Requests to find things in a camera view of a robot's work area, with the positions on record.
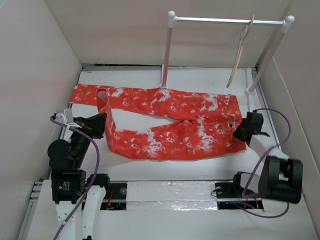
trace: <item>red pants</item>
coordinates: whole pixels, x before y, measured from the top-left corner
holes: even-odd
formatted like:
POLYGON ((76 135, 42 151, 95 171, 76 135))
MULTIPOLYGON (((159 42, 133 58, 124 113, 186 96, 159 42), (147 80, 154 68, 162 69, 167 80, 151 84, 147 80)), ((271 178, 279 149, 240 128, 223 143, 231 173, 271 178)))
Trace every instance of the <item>red pants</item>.
POLYGON ((78 83, 70 102, 97 105, 99 113, 107 113, 108 147, 130 159, 196 160, 246 149, 245 143, 232 136, 242 120, 234 95, 78 83), (112 108, 177 122, 139 131, 118 130, 112 108))

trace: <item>white cardboard wall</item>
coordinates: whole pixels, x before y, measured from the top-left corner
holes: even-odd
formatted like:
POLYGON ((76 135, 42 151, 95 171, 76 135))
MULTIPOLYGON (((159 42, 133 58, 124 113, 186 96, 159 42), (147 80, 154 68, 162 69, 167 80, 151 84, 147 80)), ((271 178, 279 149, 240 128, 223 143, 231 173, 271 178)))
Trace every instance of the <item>white cardboard wall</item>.
MULTIPOLYGON (((46 0, 82 63, 161 65, 168 11, 181 17, 279 20, 290 0, 46 0)), ((172 66, 232 67, 241 25, 177 23, 172 66)), ((239 67, 254 67, 273 27, 254 26, 239 67)))
MULTIPOLYGON (((292 135, 283 150, 302 160, 303 191, 315 228, 320 233, 319 56, 318 0, 295 1, 290 14, 295 22, 267 68, 261 85, 269 107, 284 112, 292 135)), ((284 139, 286 123, 272 115, 277 134, 284 139)))
POLYGON ((0 239, 17 239, 81 65, 43 0, 0 5, 0 239))

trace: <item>purple cable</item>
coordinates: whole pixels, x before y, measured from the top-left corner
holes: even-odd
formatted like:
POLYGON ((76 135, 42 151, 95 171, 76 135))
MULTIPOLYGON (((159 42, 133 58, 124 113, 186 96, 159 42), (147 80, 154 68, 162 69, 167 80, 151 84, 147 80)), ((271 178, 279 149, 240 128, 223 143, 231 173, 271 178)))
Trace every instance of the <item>purple cable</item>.
MULTIPOLYGON (((66 128, 67 125, 66 124, 63 124, 61 122, 58 122, 56 120, 53 119, 53 117, 50 117, 50 121, 53 122, 54 124, 57 124, 63 128, 66 128)), ((97 175, 97 172, 98 172, 98 168, 99 168, 99 163, 100 163, 100 152, 99 152, 99 148, 98 148, 98 145, 96 144, 96 142, 87 134, 83 133, 82 131, 80 131, 79 129, 71 126, 69 128, 72 132, 76 132, 82 136, 84 136, 85 138, 87 138, 93 145, 94 145, 94 148, 95 148, 95 151, 96 151, 96 165, 95 165, 95 169, 94 169, 94 172, 93 172, 93 176, 91 178, 91 181, 89 182, 86 190, 84 191, 80 201, 75 205, 75 207, 73 208, 73 210, 69 213, 69 215, 66 217, 66 219, 64 220, 65 223, 67 223, 70 218, 72 217, 72 215, 77 211, 77 209, 80 207, 80 205, 82 204, 82 202, 85 200, 90 188, 92 187, 92 184, 94 183, 95 181, 95 178, 96 178, 96 175, 97 175)), ((58 231, 56 232, 53 240, 57 240, 58 239, 58 236, 59 234, 61 233, 62 229, 65 227, 65 224, 61 224, 61 226, 59 227, 58 231)))
POLYGON ((244 187, 244 189, 243 189, 243 191, 242 191, 242 197, 243 197, 244 199, 248 199, 248 198, 258 198, 258 197, 259 197, 259 195, 258 195, 257 193, 256 193, 256 194, 252 194, 252 195, 246 195, 247 190, 248 190, 248 187, 249 187, 249 184, 251 183, 252 179, 254 178, 255 173, 256 173, 259 165, 260 165, 261 162, 266 158, 266 156, 268 155, 268 153, 270 153, 273 149, 279 147, 280 145, 285 144, 285 143, 289 140, 290 135, 291 135, 291 124, 290 124, 290 122, 289 122, 289 119, 288 119, 282 112, 280 112, 280 111, 278 111, 278 110, 275 110, 275 109, 271 109, 271 108, 258 108, 258 109, 256 109, 256 111, 260 111, 260 110, 267 110, 267 111, 272 111, 272 112, 276 112, 276 113, 280 114, 280 115, 286 120, 286 122, 287 122, 287 124, 288 124, 288 128, 289 128, 289 129, 288 129, 288 135, 286 136, 286 138, 285 138, 282 142, 280 142, 279 144, 276 144, 276 145, 270 147, 270 148, 269 148, 267 151, 265 151, 265 153, 260 157, 259 161, 256 163, 256 165, 255 165, 255 167, 254 167, 254 169, 253 169, 253 171, 252 171, 252 173, 251 173, 251 175, 250 175, 250 177, 249 177, 249 179, 248 179, 247 183, 245 184, 245 187, 244 187))
POLYGON ((247 209, 243 208, 242 206, 239 206, 239 204, 242 204, 242 205, 245 205, 245 206, 247 206, 247 207, 249 207, 249 208, 255 209, 255 208, 254 208, 253 206, 251 206, 250 204, 247 204, 247 203, 244 203, 244 202, 228 201, 228 202, 226 202, 226 204, 234 204, 234 205, 236 205, 239 209, 245 211, 246 213, 251 214, 251 215, 256 216, 256 217, 259 217, 259 218, 264 218, 264 219, 276 219, 276 218, 280 218, 280 217, 282 217, 283 215, 285 215, 285 214, 289 211, 289 206, 290 206, 290 204, 287 202, 287 203, 286 203, 286 209, 284 210, 283 213, 280 213, 279 215, 275 215, 275 216, 263 216, 263 215, 259 215, 259 214, 250 212, 250 211, 248 211, 247 209))

